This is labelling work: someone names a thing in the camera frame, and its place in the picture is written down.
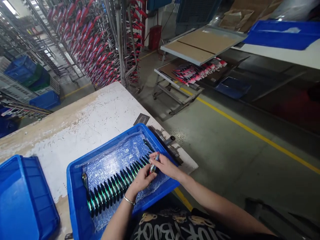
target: blue bin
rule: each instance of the blue bin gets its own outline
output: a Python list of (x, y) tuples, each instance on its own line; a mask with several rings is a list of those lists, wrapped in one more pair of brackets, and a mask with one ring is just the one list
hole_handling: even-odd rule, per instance
[(244, 43), (304, 50), (320, 38), (320, 22), (257, 21)]
[(61, 104), (60, 97), (55, 91), (49, 91), (29, 101), (29, 104), (38, 108), (50, 110)]
[(48, 239), (60, 223), (37, 157), (0, 165), (0, 239)]
[(6, 117), (0, 116), (0, 138), (3, 138), (9, 135), (10, 133), (13, 133), (17, 129), (18, 129), (18, 124), (15, 121), (11, 119), (7, 119)]
[(22, 56), (12, 61), (4, 71), (4, 74), (23, 83), (34, 74), (36, 68), (37, 64), (35, 64), (28, 56)]
[[(163, 155), (167, 156), (174, 164), (176, 164), (167, 151), (163, 148), (158, 139), (154, 134), (147, 128), (146, 125), (138, 123), (127, 131), (121, 133), (117, 137), (113, 138), (109, 142), (103, 144), (102, 146), (92, 150), (86, 155), (78, 158), (77, 160), (70, 163), (67, 167), (67, 190), (69, 199), (69, 209), (70, 209), (70, 219), (71, 226), (73, 230), (73, 237), (75, 240), (97, 240), (100, 239), (105, 228), (98, 232), (95, 232), (95, 227), (93, 221), (90, 217), (87, 200), (86, 200), (86, 189), (83, 186), (81, 175), (82, 167), (76, 167), (82, 164), (94, 156), (106, 151), (107, 149), (118, 144), (123, 138), (129, 136), (133, 133), (142, 131), (144, 136), (147, 138), (149, 143), (152, 144), (156, 151), (161, 152)], [(153, 205), (159, 199), (172, 192), (176, 187), (179, 186), (179, 182), (169, 178), (152, 194), (146, 196), (143, 201), (145, 204), (140, 208), (136, 209), (133, 214), (146, 210), (148, 207)]]
[(215, 89), (233, 99), (239, 99), (249, 91), (251, 85), (241, 82), (238, 79), (227, 77), (219, 83)]

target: cardboard box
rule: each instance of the cardboard box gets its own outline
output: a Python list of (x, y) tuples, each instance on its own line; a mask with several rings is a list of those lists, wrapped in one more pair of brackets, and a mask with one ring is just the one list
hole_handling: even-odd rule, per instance
[(253, 14), (253, 10), (232, 9), (224, 14), (219, 27), (238, 31)]
[(250, 28), (261, 18), (267, 19), (283, 0), (235, 0), (231, 6), (233, 9), (251, 9), (254, 12), (247, 22), (240, 28), (240, 32), (248, 32)]

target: cardboard sheet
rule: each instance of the cardboard sheet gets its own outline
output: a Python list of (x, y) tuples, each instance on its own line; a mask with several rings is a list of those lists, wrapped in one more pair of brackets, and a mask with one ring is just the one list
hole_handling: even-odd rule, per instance
[(235, 45), (237, 40), (198, 29), (183, 36), (182, 38), (179, 38), (178, 42), (193, 46), (215, 55)]
[(199, 62), (204, 62), (213, 56), (212, 53), (175, 41), (166, 45), (166, 48), (188, 56)]

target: woman's left hand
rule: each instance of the woman's left hand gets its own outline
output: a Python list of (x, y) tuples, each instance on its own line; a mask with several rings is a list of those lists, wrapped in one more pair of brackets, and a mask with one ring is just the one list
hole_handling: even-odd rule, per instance
[(133, 195), (137, 195), (138, 192), (145, 189), (149, 184), (156, 178), (156, 173), (151, 173), (149, 176), (147, 173), (149, 172), (150, 167), (152, 164), (147, 164), (143, 168), (141, 168), (134, 179), (134, 181), (131, 183), (130, 187), (128, 188), (127, 192)]

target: white table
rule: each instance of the white table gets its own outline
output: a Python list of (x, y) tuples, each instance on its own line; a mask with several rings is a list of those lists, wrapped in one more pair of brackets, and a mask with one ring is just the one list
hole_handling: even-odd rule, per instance
[[(39, 158), (61, 218), (58, 239), (72, 232), (67, 197), (68, 164), (132, 127), (140, 113), (150, 116), (147, 126), (162, 129), (147, 110), (115, 82), (0, 139), (0, 164), (14, 154)], [(178, 152), (184, 162), (180, 166), (183, 171), (189, 174), (198, 168), (182, 148), (178, 148)]]
[(252, 44), (245, 44), (241, 48), (232, 48), (243, 52), (253, 53), (264, 57), (298, 64), (305, 67), (320, 69), (320, 39), (312, 43), (303, 51), (265, 47)]

